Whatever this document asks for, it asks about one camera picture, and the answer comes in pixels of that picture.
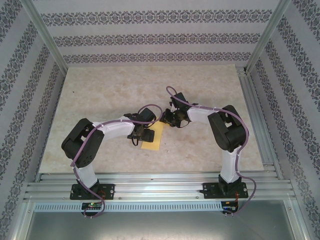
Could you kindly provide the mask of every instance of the yellow paper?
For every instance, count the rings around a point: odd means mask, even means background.
[[[164,125],[165,125],[165,123],[157,121],[155,124],[153,124],[151,127],[149,127],[150,130],[154,131],[153,142],[143,141],[141,144],[142,149],[159,151],[161,136],[162,136],[162,132],[164,130]]]

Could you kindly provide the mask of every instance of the metal bar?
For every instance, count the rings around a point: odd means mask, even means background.
[[[27,238],[34,208],[34,202],[23,202],[21,204],[21,209],[19,211],[19,215],[17,216],[16,224],[13,227],[12,235],[8,239],[25,240]]]
[[[267,163],[267,162],[271,162],[271,159],[268,155],[268,150],[266,149],[266,140],[265,137],[263,136],[264,131],[261,131],[261,120],[260,118],[257,116],[257,112],[255,111],[255,102],[252,101],[252,98],[250,97],[249,91],[248,91],[248,87],[246,85],[246,81],[248,79],[247,75],[239,75],[239,80],[240,80],[240,85],[242,88],[242,92],[243,92],[243,96],[244,96],[244,100],[247,106],[247,110],[249,112],[249,116],[251,119],[251,123],[252,123],[252,128],[253,128],[253,132],[255,135],[255,139],[259,148],[259,152],[262,158],[262,162],[263,163]]]
[[[310,240],[306,223],[302,216],[297,200],[284,200],[284,207],[290,221],[294,238],[297,240]]]
[[[68,65],[64,60],[62,54],[60,53],[53,37],[51,36],[49,30],[45,22],[43,21],[42,17],[40,16],[38,10],[36,9],[33,0],[21,0],[21,4],[23,8],[28,13],[29,17],[31,18],[34,26],[36,27],[37,31],[39,32],[40,36],[42,37],[45,45],[50,50],[54,60],[58,64],[60,70],[62,71],[63,75],[67,75]]]
[[[42,175],[42,173],[39,173],[39,172],[36,174],[35,179],[34,179],[34,182],[35,182],[35,183],[40,182],[41,175]]]
[[[254,200],[296,199],[290,180],[278,180],[272,164],[264,166],[265,171],[244,172],[257,181]],[[110,173],[98,174],[101,183],[116,185],[114,198],[128,201],[204,201],[202,183],[218,182],[218,173]],[[248,193],[254,185],[244,179]],[[76,179],[72,174],[55,174],[41,176],[40,182],[29,183],[24,201],[64,202],[71,201],[70,191]],[[212,201],[231,201],[233,199],[212,199]]]
[[[288,5],[290,3],[290,0],[280,0],[278,5],[276,6],[275,10],[273,11],[272,16],[270,17],[269,22],[267,23],[258,43],[256,44],[247,65],[245,66],[245,72],[250,73],[252,69],[254,68],[257,60],[259,59],[263,49],[265,48],[267,42],[269,41],[272,33],[277,27],[277,24],[282,17],[282,15],[285,13]]]
[[[81,211],[80,202],[39,202],[34,211],[37,213],[75,213]],[[220,201],[177,201],[177,202],[108,202],[105,212],[194,212],[222,211]]]
[[[247,177],[269,177],[276,178],[277,173],[275,171],[242,171],[243,175]],[[169,180],[169,179],[205,179],[205,178],[218,178],[219,172],[198,172],[198,173],[97,173],[96,177],[98,179],[130,179],[130,180]],[[74,174],[64,173],[64,174],[42,174],[41,180],[56,180],[56,179],[76,179]]]
[[[266,149],[268,149],[269,154],[271,155],[272,158],[272,162],[273,162],[273,166],[275,168],[275,171],[277,173],[277,176],[279,177],[279,179],[284,179],[284,176],[281,172],[281,168],[278,162],[278,158],[271,140],[271,136],[269,134],[269,130],[267,128],[267,124],[265,122],[265,118],[264,118],[264,114],[262,112],[261,106],[260,104],[258,104],[258,96],[256,94],[256,91],[254,91],[254,86],[253,86],[253,82],[251,79],[250,75],[247,75],[247,81],[244,82],[244,84],[247,86],[248,89],[248,96],[251,97],[252,102],[255,103],[254,106],[254,111],[257,113],[257,118],[260,119],[260,128],[259,128],[259,132],[261,133],[261,136],[263,136],[265,138],[265,142],[266,145],[264,146]]]
[[[272,162],[278,178],[284,179],[261,107],[260,105],[258,105],[259,101],[252,85],[252,79],[249,75],[240,74],[239,80],[242,87],[243,96],[247,104],[247,109],[252,121],[252,127],[254,129],[257,144],[264,161],[264,169],[266,170],[267,168],[269,168],[269,165],[266,161],[268,161],[269,163]]]

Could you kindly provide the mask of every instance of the beige tabletop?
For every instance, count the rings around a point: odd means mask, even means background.
[[[255,135],[234,65],[71,67],[40,166],[40,173],[72,173],[61,143],[77,122],[105,122],[136,113],[146,104],[169,108],[166,86],[187,101],[208,107],[233,105],[250,131],[241,170],[263,170]],[[150,108],[159,114],[156,108]],[[102,142],[93,161],[96,173],[218,172],[222,150],[209,125],[165,126],[159,151],[133,146],[126,137]]]

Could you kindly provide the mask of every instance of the patterned wallpaper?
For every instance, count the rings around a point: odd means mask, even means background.
[[[293,0],[251,78],[281,170],[320,239],[320,1]]]
[[[18,0],[0,2],[0,240],[35,180],[64,76]]]
[[[69,66],[244,67],[277,3],[278,0],[34,1]]]

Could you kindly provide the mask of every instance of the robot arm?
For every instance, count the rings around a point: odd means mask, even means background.
[[[182,121],[210,124],[214,138],[222,149],[222,170],[219,175],[219,188],[224,196],[233,192],[241,184],[241,177],[236,172],[237,152],[246,141],[246,131],[234,116],[214,108],[200,108],[196,103],[189,104],[183,94],[177,93],[171,97],[171,110],[166,109],[161,122],[171,127],[181,127]],[[239,117],[236,109],[228,105],[223,110]]]
[[[72,129],[70,134],[63,141],[61,148],[66,156],[72,160],[76,157],[78,151],[88,137],[89,133],[98,127],[88,138],[78,159],[75,162],[74,169],[78,178],[78,187],[81,189],[81,181],[88,189],[94,193],[99,191],[99,180],[96,177],[92,161],[94,160],[102,141],[107,141],[120,136],[127,136],[128,139],[136,139],[145,142],[153,142],[154,131],[148,129],[148,124],[133,123],[131,121],[150,122],[156,118],[154,113],[145,108],[141,113],[128,113],[124,116],[103,124],[102,122],[90,122],[88,119],[81,119]],[[93,198],[93,195],[85,192],[86,198]]]

